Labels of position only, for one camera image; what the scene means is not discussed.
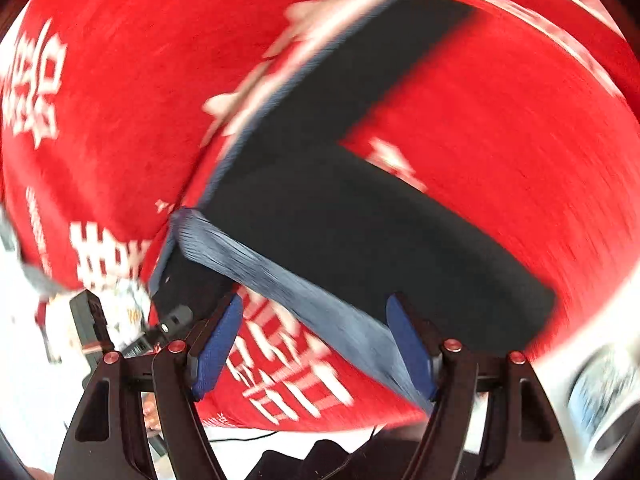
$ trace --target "black fabric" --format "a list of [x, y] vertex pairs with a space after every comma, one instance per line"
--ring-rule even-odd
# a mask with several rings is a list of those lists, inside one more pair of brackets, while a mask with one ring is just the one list
[[453, 0], [393, 0], [320, 60], [260, 120], [222, 186], [281, 156], [343, 138], [473, 11]]
[[554, 304], [553, 292], [492, 238], [336, 144], [221, 186], [202, 211], [381, 322], [386, 298], [402, 290], [420, 316], [473, 350], [524, 348]]
[[[417, 448], [418, 442], [389, 438], [383, 430], [351, 455], [351, 470], [335, 480], [401, 480]], [[476, 480], [480, 465], [479, 455], [463, 451], [456, 480]]]
[[161, 285], [153, 296], [158, 319], [164, 319], [179, 305], [188, 306], [193, 312], [193, 322], [172, 335], [173, 338], [183, 338], [194, 323], [212, 315], [218, 301], [233, 284], [228, 277], [188, 260], [179, 250], [173, 250], [162, 273]]
[[267, 450], [245, 480], [319, 480], [340, 467], [348, 456], [332, 440], [316, 442], [304, 460]]

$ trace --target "cable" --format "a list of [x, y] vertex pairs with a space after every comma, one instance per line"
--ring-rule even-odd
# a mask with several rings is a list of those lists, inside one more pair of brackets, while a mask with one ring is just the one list
[[209, 440], [209, 442], [250, 442], [252, 440], [260, 440], [261, 438], [267, 438], [268, 436], [275, 435], [279, 433], [278, 431], [271, 431], [271, 433], [267, 433], [261, 436], [254, 436], [251, 438], [218, 438], [214, 440]]

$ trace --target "black bracket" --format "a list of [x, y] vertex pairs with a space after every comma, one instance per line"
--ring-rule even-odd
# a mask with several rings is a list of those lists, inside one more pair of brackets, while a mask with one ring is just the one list
[[[477, 354], [442, 338], [402, 299], [438, 385], [434, 411], [402, 480], [456, 480], [478, 392], [489, 395], [475, 470], [465, 480], [574, 480], [568, 449], [553, 409], [520, 352], [506, 358]], [[155, 480], [140, 392], [156, 393], [162, 434], [177, 480], [225, 480], [195, 409], [191, 392], [197, 359], [230, 298], [211, 319], [196, 323], [185, 341], [156, 355], [124, 358], [110, 352], [98, 364], [69, 426], [56, 480]], [[326, 478], [360, 478], [358, 452]]]

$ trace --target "hand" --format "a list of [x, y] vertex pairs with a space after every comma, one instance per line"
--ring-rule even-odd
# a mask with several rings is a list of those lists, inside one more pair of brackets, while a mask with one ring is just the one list
[[44, 472], [42, 469], [38, 469], [37, 467], [28, 467], [27, 471], [33, 477], [33, 480], [53, 480], [53, 475], [51, 473]]
[[154, 394], [147, 394], [142, 400], [142, 414], [145, 417], [147, 431], [161, 431], [160, 416], [158, 415], [158, 406], [156, 405], [156, 396]]

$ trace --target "red cloth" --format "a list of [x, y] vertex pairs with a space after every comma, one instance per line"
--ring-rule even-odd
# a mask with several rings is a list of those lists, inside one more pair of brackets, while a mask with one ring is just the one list
[[[193, 204], [226, 141], [212, 140], [191, 180], [211, 122], [200, 107], [237, 87], [286, 27], [285, 8], [299, 1], [33, 0], [2, 99], [5, 205], [25, 259], [69, 288], [147, 278], [181, 190]], [[625, 41], [575, 2], [514, 0], [588, 47], [627, 105], [594, 78], [594, 66], [590, 72], [531, 25], [494, 3], [462, 1], [489, 14], [418, 64], [345, 145], [477, 225], [553, 286], [558, 307], [530, 349], [537, 356], [597, 312], [640, 254], [640, 131], [631, 110], [640, 111], [640, 67]], [[279, 358], [256, 346], [253, 319], [239, 336], [254, 372], [275, 374]], [[268, 336], [280, 337], [269, 323]], [[278, 348], [289, 351], [284, 342]], [[300, 383], [316, 409], [338, 399], [318, 417], [278, 382], [271, 390], [295, 421], [264, 391], [243, 396], [249, 379], [225, 367], [200, 414], [309, 431], [420, 417], [335, 352], [318, 361], [353, 404], [322, 381]], [[297, 373], [292, 381], [310, 371]], [[287, 416], [275, 424], [251, 400]]]

